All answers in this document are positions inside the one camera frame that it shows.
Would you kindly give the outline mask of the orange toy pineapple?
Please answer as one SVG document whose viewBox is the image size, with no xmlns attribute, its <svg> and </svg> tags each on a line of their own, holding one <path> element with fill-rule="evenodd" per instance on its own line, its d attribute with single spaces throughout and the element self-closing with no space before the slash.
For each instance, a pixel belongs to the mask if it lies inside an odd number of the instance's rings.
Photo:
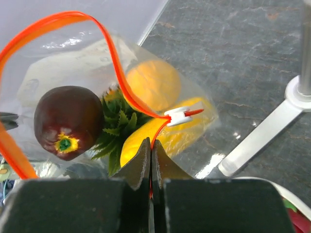
<svg viewBox="0 0 311 233">
<path fill-rule="evenodd" d="M 108 176 L 120 168 L 121 150 L 126 139 L 137 129 L 151 120 L 151 117 L 134 110 L 123 96 L 119 87 L 109 89 L 101 97 L 104 126 L 94 144 L 92 160 L 109 158 Z"/>
</svg>

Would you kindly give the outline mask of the clear zip bag orange zipper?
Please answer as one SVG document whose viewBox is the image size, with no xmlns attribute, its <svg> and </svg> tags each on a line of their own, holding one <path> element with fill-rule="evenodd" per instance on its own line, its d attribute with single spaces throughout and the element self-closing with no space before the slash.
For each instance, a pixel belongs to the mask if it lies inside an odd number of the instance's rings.
<svg viewBox="0 0 311 233">
<path fill-rule="evenodd" d="M 64 161 L 44 150 L 34 134 L 34 114 L 41 97 L 61 86 L 80 86 L 101 100 L 119 87 L 127 103 L 141 113 L 165 123 L 163 127 L 192 121 L 203 109 L 175 106 L 193 97 L 212 100 L 195 82 L 181 79 L 178 100 L 169 109 L 152 110 L 136 96 L 127 72 L 142 62 L 162 60 L 142 47 L 109 32 L 95 18 L 78 11 L 60 12 L 31 24 L 0 53 L 0 156 L 10 179 L 92 177 L 108 175 L 109 158 L 92 160 L 93 150 Z"/>
</svg>

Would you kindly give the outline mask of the orange fruit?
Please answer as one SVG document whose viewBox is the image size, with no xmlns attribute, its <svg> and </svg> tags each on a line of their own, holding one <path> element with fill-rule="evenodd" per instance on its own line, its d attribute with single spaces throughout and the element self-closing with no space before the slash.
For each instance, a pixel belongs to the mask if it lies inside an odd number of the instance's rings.
<svg viewBox="0 0 311 233">
<path fill-rule="evenodd" d="M 126 79 L 136 96 L 157 112 L 173 106 L 181 92 L 178 71 L 162 60 L 140 63 L 127 72 Z"/>
</svg>

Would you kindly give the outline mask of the dark red apple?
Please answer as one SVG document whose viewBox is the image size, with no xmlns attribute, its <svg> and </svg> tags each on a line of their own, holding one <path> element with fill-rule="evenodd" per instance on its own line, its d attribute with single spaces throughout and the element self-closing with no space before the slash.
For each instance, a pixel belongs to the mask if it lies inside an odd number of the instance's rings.
<svg viewBox="0 0 311 233">
<path fill-rule="evenodd" d="M 99 97 L 80 86 L 46 92 L 34 114 L 34 134 L 41 147 L 70 161 L 94 146 L 104 126 Z"/>
</svg>

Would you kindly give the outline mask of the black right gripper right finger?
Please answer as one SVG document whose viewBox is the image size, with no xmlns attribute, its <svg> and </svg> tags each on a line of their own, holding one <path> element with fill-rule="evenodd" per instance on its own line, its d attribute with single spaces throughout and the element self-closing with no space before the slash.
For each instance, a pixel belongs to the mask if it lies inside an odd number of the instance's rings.
<svg viewBox="0 0 311 233">
<path fill-rule="evenodd" d="M 194 179 L 160 141 L 151 152 L 157 233 L 292 233 L 282 198 L 256 179 Z"/>
</svg>

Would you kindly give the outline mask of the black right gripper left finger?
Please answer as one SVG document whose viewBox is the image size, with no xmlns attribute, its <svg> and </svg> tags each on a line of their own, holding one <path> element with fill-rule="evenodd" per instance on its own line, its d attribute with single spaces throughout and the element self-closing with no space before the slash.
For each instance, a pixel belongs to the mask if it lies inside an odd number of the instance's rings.
<svg viewBox="0 0 311 233">
<path fill-rule="evenodd" d="M 32 179 L 6 199 L 3 233 L 146 233 L 151 145 L 109 179 Z"/>
</svg>

